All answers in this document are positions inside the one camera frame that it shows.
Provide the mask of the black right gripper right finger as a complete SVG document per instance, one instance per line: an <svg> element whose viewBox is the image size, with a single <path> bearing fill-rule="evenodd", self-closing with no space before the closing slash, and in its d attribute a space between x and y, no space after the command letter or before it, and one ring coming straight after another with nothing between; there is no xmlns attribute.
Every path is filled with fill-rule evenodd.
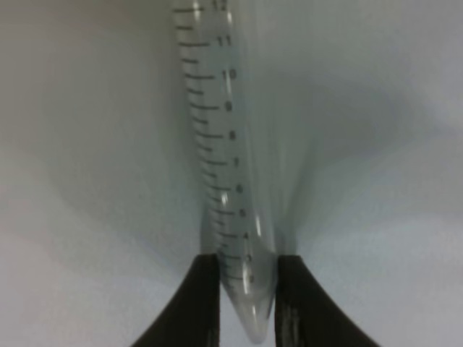
<svg viewBox="0 0 463 347"><path fill-rule="evenodd" d="M378 345L335 304L296 255L278 259L274 330L281 347Z"/></svg>

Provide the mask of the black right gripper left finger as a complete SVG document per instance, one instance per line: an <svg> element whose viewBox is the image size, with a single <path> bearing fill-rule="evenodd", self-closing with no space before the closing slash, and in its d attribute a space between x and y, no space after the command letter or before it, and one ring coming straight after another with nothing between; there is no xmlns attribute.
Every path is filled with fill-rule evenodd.
<svg viewBox="0 0 463 347"><path fill-rule="evenodd" d="M220 345L220 276L217 256L198 255L181 286L136 347Z"/></svg>

